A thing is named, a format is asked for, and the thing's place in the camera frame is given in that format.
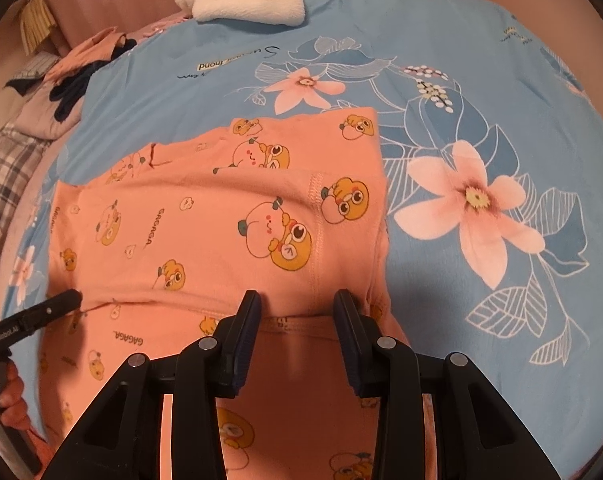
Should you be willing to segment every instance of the bed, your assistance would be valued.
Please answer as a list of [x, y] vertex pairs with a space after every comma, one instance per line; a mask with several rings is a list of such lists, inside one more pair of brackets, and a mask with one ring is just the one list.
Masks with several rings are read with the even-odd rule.
[[[377, 110], [389, 181], [387, 280], [393, 314], [414, 348], [471, 356], [571, 477], [603, 445], [603, 119], [562, 59], [484, 0], [305, 4], [309, 20], [293, 30], [189, 20], [94, 76], [80, 126], [50, 147], [18, 208], [14, 224], [26, 227], [24, 236], [16, 228], [6, 242], [23, 260], [35, 248], [20, 303], [45, 297], [58, 180], [84, 184], [148, 142], [192, 139], [237, 117], [290, 114], [268, 89], [308, 70], [343, 83], [324, 96], [330, 110], [345, 117], [349, 108]], [[202, 116], [192, 102], [209, 112]], [[123, 111], [131, 109], [134, 117]], [[509, 245], [503, 274], [493, 272], [502, 263], [490, 255], [488, 267], [464, 256], [457, 230], [433, 227], [433, 202], [445, 193], [427, 171], [409, 170], [420, 157], [455, 168], [457, 142], [479, 154], [487, 182], [518, 182], [526, 199], [506, 215], [544, 239], [540, 251]], [[429, 225], [416, 228], [415, 216]], [[20, 308], [18, 290], [0, 293], [0, 303], [0, 316]], [[29, 357], [36, 347], [29, 340], [15, 348], [27, 383], [36, 380]], [[35, 390], [27, 395], [36, 406]]]

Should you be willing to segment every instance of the hand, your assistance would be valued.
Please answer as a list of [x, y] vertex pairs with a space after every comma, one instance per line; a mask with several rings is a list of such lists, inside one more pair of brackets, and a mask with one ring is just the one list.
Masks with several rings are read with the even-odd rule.
[[19, 377], [18, 368], [13, 361], [8, 362], [6, 378], [8, 383], [0, 393], [0, 408], [5, 408], [0, 421], [4, 426], [16, 430], [27, 430], [30, 428], [30, 418], [28, 416], [28, 406], [22, 398], [24, 381]]

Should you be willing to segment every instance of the pink flower print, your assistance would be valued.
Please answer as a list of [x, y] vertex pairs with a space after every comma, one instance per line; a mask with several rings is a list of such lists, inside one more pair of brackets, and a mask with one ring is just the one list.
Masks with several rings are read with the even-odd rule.
[[15, 266], [13, 266], [13, 272], [10, 276], [9, 286], [16, 286], [18, 288], [17, 302], [18, 306], [24, 303], [26, 299], [26, 282], [33, 275], [33, 255], [35, 254], [35, 246], [31, 245], [24, 255], [24, 259], [19, 256], [15, 260]]
[[280, 92], [275, 99], [275, 114], [280, 115], [293, 109], [303, 100], [315, 108], [330, 108], [330, 103], [317, 92], [330, 95], [341, 94], [345, 85], [338, 81], [319, 81], [319, 76], [311, 76], [307, 68], [301, 68], [264, 88], [264, 92]]
[[395, 220], [407, 234], [420, 240], [434, 240], [459, 225], [466, 261], [495, 289], [508, 263], [504, 238], [528, 254], [541, 252], [546, 242], [535, 229], [502, 212], [526, 199], [515, 179], [499, 175], [489, 186], [484, 162], [465, 140], [453, 144], [453, 160], [455, 170], [436, 156], [420, 156], [408, 164], [406, 171], [413, 180], [438, 198], [401, 209]]

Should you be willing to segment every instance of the screw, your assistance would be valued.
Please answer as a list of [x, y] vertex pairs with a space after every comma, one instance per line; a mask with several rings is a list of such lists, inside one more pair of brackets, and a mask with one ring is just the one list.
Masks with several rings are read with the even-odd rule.
[[454, 353], [451, 355], [451, 363], [455, 366], [463, 367], [468, 364], [468, 358], [464, 354]]
[[395, 341], [395, 339], [393, 339], [392, 337], [383, 335], [379, 339], [377, 339], [377, 346], [390, 350], [391, 348], [395, 348], [395, 346], [397, 346], [397, 341]]
[[214, 337], [202, 337], [199, 340], [199, 348], [202, 350], [212, 350], [217, 346], [217, 339]]
[[145, 362], [146, 356], [144, 354], [133, 354], [128, 358], [128, 364], [133, 368], [142, 366]]

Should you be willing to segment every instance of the plaid blanket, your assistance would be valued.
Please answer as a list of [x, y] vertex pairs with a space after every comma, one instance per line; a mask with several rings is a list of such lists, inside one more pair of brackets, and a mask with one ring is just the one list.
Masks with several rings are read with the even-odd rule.
[[4, 234], [49, 144], [48, 140], [26, 136], [9, 125], [0, 130], [0, 229]]

